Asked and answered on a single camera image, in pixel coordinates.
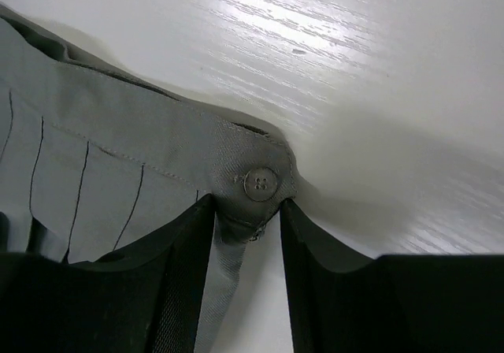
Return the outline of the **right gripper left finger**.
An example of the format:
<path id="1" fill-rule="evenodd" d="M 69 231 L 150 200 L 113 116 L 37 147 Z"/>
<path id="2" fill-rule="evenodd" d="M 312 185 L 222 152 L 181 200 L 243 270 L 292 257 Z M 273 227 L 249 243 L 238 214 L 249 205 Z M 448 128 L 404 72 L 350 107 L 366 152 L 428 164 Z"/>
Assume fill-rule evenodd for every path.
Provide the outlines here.
<path id="1" fill-rule="evenodd" d="M 193 351 L 214 216 L 206 195 L 95 262 L 2 254 L 2 351 Z"/>

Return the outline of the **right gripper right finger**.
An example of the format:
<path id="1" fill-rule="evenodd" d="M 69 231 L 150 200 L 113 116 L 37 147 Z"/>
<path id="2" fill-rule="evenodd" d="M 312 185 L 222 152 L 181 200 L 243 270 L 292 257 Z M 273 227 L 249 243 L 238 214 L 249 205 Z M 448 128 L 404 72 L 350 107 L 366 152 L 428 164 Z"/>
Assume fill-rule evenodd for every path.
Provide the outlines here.
<path id="1" fill-rule="evenodd" d="M 370 258 L 291 200 L 280 231 L 295 351 L 502 351 L 501 255 Z"/>

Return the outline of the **grey pleated skirt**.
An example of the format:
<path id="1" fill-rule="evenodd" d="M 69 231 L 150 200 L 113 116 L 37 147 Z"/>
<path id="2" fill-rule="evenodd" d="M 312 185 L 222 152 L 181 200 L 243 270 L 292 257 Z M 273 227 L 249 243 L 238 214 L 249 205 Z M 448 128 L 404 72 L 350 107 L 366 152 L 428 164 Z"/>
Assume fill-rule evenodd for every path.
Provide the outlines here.
<path id="1" fill-rule="evenodd" d="M 130 76 L 1 8 L 1 246 L 93 261 L 201 197 L 217 212 L 195 350 L 212 349 L 247 244 L 295 195 L 262 130 Z"/>

